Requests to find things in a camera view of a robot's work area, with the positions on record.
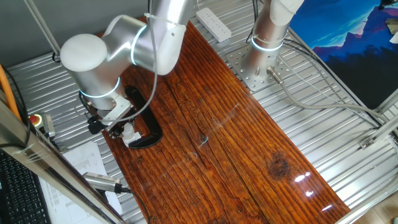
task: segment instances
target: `connector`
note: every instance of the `connector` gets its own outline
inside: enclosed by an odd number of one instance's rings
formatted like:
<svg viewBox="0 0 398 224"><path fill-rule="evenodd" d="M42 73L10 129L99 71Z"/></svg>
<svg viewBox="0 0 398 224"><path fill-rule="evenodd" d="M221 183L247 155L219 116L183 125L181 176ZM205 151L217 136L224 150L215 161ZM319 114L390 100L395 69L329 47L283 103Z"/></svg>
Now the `connector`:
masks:
<svg viewBox="0 0 398 224"><path fill-rule="evenodd" d="M267 74L272 76L279 85L284 82L284 79L272 67L267 68Z"/></svg>

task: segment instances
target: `gray wall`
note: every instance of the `gray wall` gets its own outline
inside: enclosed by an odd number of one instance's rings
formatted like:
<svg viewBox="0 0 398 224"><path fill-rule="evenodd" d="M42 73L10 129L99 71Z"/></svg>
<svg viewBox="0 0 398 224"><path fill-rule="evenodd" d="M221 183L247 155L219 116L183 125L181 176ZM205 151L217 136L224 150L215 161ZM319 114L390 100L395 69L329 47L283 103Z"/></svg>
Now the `gray wall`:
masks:
<svg viewBox="0 0 398 224"><path fill-rule="evenodd" d="M144 15L147 0L34 0L59 46L77 34L104 31L125 14ZM5 67L52 52L23 0L0 0L0 63Z"/></svg>

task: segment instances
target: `orange pipe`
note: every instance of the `orange pipe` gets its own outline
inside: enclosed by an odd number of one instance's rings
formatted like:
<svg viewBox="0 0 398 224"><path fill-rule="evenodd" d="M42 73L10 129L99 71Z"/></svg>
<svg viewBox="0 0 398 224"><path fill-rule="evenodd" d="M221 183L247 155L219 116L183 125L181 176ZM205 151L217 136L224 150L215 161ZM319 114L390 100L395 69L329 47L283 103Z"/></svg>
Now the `orange pipe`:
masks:
<svg viewBox="0 0 398 224"><path fill-rule="evenodd" d="M17 103L15 102L14 94L12 93L10 83L8 82L6 73L4 72L4 69L2 69L1 65L0 65L0 83L1 83L4 93L6 94L8 107L15 114L15 116L17 116L17 118L20 121L22 121L21 116L19 115L19 112L18 112Z"/></svg>

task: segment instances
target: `red button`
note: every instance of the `red button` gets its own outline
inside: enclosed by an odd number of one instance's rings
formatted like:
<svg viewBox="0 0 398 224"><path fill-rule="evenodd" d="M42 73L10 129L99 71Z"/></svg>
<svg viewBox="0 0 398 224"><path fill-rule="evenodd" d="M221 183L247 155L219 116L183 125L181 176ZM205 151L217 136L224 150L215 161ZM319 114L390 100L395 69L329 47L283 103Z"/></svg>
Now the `red button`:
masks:
<svg viewBox="0 0 398 224"><path fill-rule="evenodd" d="M39 118L36 115L30 116L29 119L32 124L37 124L39 122Z"/></svg>

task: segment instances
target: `blue poster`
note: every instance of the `blue poster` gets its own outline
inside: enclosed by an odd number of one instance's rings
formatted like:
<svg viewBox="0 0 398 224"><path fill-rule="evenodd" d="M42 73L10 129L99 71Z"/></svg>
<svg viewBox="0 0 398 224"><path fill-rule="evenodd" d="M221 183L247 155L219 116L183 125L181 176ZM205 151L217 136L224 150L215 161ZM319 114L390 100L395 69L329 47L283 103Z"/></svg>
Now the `blue poster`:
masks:
<svg viewBox="0 0 398 224"><path fill-rule="evenodd" d="M366 106L376 108L398 89L398 44L386 19L398 5L373 0L304 0L291 28Z"/></svg>

